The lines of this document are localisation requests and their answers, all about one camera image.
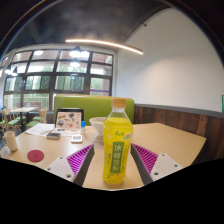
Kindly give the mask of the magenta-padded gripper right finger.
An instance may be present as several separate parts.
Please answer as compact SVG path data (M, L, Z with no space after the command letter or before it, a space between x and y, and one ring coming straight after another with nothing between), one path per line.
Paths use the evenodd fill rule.
M137 144L131 144L131 155L144 185L182 169L182 166L166 153L156 154Z

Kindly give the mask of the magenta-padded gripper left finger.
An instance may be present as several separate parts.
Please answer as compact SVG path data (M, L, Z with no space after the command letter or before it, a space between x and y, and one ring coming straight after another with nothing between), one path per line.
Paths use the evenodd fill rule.
M88 145L69 156L59 156L45 170L82 186L94 156L94 146Z

